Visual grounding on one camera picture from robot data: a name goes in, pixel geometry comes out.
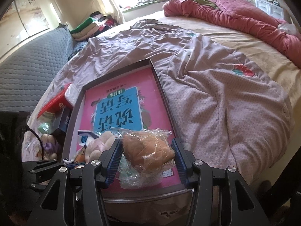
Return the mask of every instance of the book cover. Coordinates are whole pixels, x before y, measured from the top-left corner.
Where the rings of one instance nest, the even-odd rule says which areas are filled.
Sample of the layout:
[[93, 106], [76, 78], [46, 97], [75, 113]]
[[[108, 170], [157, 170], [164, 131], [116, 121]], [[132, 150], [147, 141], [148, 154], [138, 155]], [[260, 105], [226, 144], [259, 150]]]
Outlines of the book cover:
[[[102, 133], [110, 127], [173, 130], [151, 67], [104, 82], [86, 91], [80, 129]], [[173, 138], [174, 134], [171, 134], [168, 142], [171, 143]], [[163, 177], [155, 188], [181, 183], [176, 167], [165, 171]], [[119, 180], [115, 179], [107, 191], [118, 193], [125, 190], [120, 187]]]

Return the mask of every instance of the bed sheet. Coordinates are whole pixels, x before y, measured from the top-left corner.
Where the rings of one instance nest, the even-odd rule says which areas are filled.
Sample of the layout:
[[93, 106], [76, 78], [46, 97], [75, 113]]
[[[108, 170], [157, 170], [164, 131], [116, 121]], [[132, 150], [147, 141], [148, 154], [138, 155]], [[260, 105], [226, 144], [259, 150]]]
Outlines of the bed sheet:
[[164, 24], [177, 25], [184, 29], [200, 33], [221, 45], [244, 53], [288, 93], [293, 107], [295, 129], [301, 126], [301, 69], [272, 46], [249, 34], [213, 25], [200, 19], [165, 17], [164, 11], [136, 18], [105, 31], [100, 36], [129, 29], [130, 26], [140, 19], [157, 19]]

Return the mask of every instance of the white cabinet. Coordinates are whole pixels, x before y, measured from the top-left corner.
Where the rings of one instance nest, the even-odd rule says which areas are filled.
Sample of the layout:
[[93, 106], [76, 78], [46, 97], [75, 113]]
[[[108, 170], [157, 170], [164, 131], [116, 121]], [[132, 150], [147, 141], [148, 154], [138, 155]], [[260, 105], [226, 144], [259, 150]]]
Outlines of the white cabinet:
[[273, 16], [276, 19], [284, 19], [284, 10], [282, 7], [262, 0], [255, 0], [255, 3], [256, 7], [266, 12], [268, 15]]

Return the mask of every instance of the bread in plastic bag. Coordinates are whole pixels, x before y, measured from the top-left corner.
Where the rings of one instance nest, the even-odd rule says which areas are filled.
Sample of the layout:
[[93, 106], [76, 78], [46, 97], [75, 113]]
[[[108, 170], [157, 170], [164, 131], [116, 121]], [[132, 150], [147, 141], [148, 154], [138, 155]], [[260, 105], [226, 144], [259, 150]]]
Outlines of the bread in plastic bag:
[[175, 152], [167, 142], [170, 131], [111, 128], [115, 136], [122, 138], [124, 156], [142, 176], [159, 174], [174, 165]]
[[124, 189], [138, 189], [159, 184], [162, 179], [162, 173], [159, 174], [144, 174], [141, 176], [133, 167], [128, 165], [127, 160], [122, 154], [119, 167], [119, 177], [117, 178], [120, 182], [120, 187]]

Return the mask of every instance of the drawer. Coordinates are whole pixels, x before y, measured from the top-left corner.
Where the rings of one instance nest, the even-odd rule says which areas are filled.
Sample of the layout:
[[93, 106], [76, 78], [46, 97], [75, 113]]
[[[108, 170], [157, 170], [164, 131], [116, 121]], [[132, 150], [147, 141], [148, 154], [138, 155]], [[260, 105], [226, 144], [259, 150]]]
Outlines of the drawer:
[[267, 14], [270, 14], [270, 4], [261, 0], [256, 0], [255, 2], [256, 2], [256, 7], [266, 12]]
[[284, 19], [284, 12], [281, 7], [278, 6], [270, 6], [270, 15], [276, 19]]

